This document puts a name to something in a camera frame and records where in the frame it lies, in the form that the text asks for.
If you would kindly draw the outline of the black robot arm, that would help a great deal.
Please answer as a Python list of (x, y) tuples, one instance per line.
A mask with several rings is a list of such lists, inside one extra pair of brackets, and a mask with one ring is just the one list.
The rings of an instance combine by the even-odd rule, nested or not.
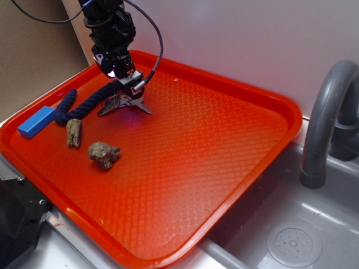
[(136, 28), (123, 1), (79, 1), (85, 16), (84, 25), (91, 30), (91, 49), (98, 68), (109, 78), (117, 79), (120, 89), (130, 98), (144, 94), (143, 73), (136, 70), (128, 46)]

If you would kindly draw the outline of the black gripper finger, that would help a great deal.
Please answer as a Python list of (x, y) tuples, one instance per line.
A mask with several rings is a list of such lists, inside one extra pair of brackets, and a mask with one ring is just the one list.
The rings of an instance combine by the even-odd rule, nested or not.
[(145, 92), (145, 87), (128, 84), (120, 86), (119, 90), (120, 101), (129, 101), (141, 98)]

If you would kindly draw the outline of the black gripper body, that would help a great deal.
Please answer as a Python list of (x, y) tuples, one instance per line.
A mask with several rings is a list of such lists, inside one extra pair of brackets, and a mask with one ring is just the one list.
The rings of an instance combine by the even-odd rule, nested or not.
[(91, 51), (96, 65), (108, 78), (115, 78), (130, 90), (142, 90), (144, 75), (135, 67), (128, 49), (130, 44), (130, 41), (115, 43), (115, 45), (96, 41)]

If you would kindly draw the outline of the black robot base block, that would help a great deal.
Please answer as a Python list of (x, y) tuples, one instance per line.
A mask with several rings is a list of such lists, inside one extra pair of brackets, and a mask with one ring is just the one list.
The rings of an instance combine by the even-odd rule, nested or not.
[(15, 268), (36, 250), (49, 208), (27, 178), (1, 181), (1, 268)]

